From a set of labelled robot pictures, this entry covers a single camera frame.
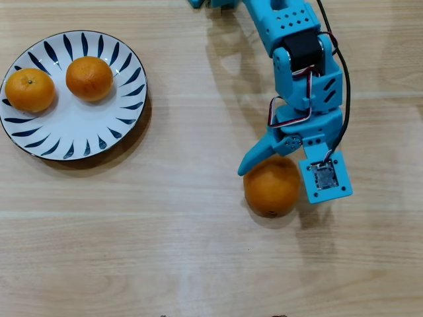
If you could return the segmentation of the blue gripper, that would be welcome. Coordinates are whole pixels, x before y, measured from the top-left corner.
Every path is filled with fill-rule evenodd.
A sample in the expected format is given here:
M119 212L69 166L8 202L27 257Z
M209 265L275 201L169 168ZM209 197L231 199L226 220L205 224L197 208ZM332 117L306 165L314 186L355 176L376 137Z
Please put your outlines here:
M268 128L266 134L244 156L238 175L245 175L255 166L274 155L286 157L303 147L308 159L328 159L342 129L342 111L335 109L327 114L312 114L301 121L303 114L289 106L276 110L276 123L291 124Z

